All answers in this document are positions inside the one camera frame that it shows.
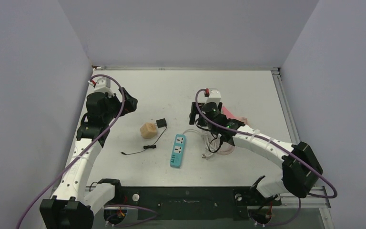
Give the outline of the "pink triangular power strip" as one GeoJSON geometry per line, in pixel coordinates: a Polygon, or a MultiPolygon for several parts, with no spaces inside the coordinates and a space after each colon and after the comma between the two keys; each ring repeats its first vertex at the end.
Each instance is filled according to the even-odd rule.
{"type": "Polygon", "coordinates": [[[233,115],[225,106],[222,106],[221,113],[224,114],[227,118],[230,118],[230,119],[238,120],[238,117],[239,117],[239,116],[233,115]]]}

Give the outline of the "beige cube adapter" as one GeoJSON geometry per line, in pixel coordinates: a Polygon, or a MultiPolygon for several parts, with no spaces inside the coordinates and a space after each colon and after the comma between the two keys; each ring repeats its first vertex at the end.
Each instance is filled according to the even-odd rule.
{"type": "Polygon", "coordinates": [[[145,123],[140,128],[141,137],[144,139],[151,139],[158,134],[157,127],[154,123],[145,123]]]}

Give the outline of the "black plug with thin cable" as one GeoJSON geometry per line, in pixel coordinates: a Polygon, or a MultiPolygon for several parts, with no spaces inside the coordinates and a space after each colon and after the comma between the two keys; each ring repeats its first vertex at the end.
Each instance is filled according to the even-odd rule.
{"type": "Polygon", "coordinates": [[[164,132],[167,130],[167,121],[165,118],[158,119],[155,123],[144,123],[140,128],[140,134],[143,139],[152,139],[157,137],[152,144],[144,145],[141,151],[134,153],[121,152],[122,155],[130,156],[145,152],[148,149],[155,149],[157,142],[160,140],[164,132]]]}

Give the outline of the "teal power strip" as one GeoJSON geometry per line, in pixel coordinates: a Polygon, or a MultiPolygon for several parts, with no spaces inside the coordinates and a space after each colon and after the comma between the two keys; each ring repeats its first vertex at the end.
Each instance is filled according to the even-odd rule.
{"type": "Polygon", "coordinates": [[[170,167],[180,168],[183,161],[183,154],[185,149],[186,136],[177,134],[173,141],[173,148],[170,158],[170,167]]]}

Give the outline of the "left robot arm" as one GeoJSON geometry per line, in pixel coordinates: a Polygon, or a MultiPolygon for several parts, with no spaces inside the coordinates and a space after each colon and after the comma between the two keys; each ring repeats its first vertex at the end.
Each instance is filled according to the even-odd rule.
{"type": "Polygon", "coordinates": [[[123,192],[117,179],[105,179],[104,186],[85,193],[94,162],[104,147],[109,126],[119,117],[136,110],[138,101],[125,88],[119,89],[119,100],[110,89],[94,90],[87,96],[87,112],[77,129],[71,162],[61,175],[61,181],[49,199],[43,199],[40,213],[48,229],[90,229],[95,214],[108,202],[118,205],[123,192]]]}

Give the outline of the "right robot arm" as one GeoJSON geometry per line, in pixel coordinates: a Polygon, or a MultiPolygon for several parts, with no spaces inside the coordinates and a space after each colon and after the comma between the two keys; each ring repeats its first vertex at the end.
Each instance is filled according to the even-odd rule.
{"type": "Polygon", "coordinates": [[[250,187],[250,198],[256,204],[263,204],[270,197],[291,193],[298,198],[311,194],[311,189],[323,170],[311,147],[300,142],[297,145],[283,142],[267,135],[237,119],[227,118],[220,112],[222,103],[192,102],[189,124],[199,123],[219,140],[212,153],[218,153],[222,144],[246,149],[271,161],[281,169],[281,176],[265,181],[260,176],[250,187]]]}

